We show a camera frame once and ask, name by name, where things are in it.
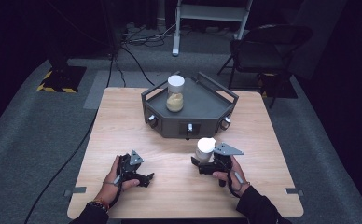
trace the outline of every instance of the white cup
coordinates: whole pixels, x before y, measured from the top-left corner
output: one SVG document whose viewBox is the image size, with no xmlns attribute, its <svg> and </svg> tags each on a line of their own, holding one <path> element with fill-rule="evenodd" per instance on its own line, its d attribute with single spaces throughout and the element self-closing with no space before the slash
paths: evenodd
<svg viewBox="0 0 362 224">
<path fill-rule="evenodd" d="M 213 154 L 216 140 L 214 138 L 201 138 L 196 147 L 196 159 L 200 162 L 208 162 Z"/>
</svg>

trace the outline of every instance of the white object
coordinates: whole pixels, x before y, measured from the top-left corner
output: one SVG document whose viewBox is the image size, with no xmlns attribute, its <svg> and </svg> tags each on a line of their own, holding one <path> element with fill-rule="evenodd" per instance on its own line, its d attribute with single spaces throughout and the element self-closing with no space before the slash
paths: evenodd
<svg viewBox="0 0 362 224">
<path fill-rule="evenodd" d="M 214 138 L 201 138 L 196 148 L 196 159 L 200 162 L 208 162 L 213 154 L 216 140 Z"/>
<path fill-rule="evenodd" d="M 184 107 L 184 89 L 185 80 L 179 75 L 172 75 L 167 79 L 169 83 L 166 106 L 172 112 L 178 112 Z"/>
<path fill-rule="evenodd" d="M 249 0 L 245 7 L 211 7 L 182 4 L 182 0 L 178 0 L 175 11 L 173 56 L 178 56 L 179 54 L 180 22 L 182 18 L 211 21 L 239 21 L 240 28 L 235 37 L 240 40 L 243 37 L 244 27 L 247 23 L 252 4 L 253 0 Z"/>
</svg>

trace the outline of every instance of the glass jar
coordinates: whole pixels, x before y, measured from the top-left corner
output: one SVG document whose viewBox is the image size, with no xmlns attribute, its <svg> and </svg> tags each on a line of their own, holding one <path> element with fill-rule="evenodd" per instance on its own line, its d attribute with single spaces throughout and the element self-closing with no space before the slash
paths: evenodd
<svg viewBox="0 0 362 224">
<path fill-rule="evenodd" d="M 172 75 L 167 79 L 168 91 L 166 106 L 172 112 L 180 111 L 184 106 L 184 96 L 182 91 L 184 89 L 185 80 L 179 75 Z"/>
</svg>

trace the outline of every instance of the bracelet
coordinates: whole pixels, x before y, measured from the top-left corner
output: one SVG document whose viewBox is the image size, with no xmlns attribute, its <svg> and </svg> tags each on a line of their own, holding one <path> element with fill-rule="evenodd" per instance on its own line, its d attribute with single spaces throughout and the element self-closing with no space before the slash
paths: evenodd
<svg viewBox="0 0 362 224">
<path fill-rule="evenodd" d="M 242 189 L 243 185 L 246 185 L 246 184 L 249 185 L 249 186 L 251 186 L 251 183 L 247 181 L 247 182 L 245 182 L 245 183 L 240 184 L 239 189 L 233 189 L 233 191 L 239 192 L 239 191 Z"/>
<path fill-rule="evenodd" d="M 104 202 L 102 199 L 93 200 L 91 202 L 88 202 L 86 205 L 98 207 L 98 208 L 102 209 L 103 211 L 105 211 L 106 213 L 108 213 L 108 210 L 109 210 L 109 205 L 106 202 Z"/>
</svg>

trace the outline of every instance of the sleeve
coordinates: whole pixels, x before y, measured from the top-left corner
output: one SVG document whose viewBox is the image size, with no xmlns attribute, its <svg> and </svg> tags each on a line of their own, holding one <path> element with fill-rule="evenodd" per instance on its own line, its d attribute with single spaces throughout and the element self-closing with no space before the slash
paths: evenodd
<svg viewBox="0 0 362 224">
<path fill-rule="evenodd" d="M 70 224 L 105 224 L 108 214 L 99 207 L 86 206 L 82 213 Z"/>
<path fill-rule="evenodd" d="M 245 215 L 250 224 L 291 224 L 284 219 L 271 201 L 250 186 L 243 193 L 236 210 Z"/>
</svg>

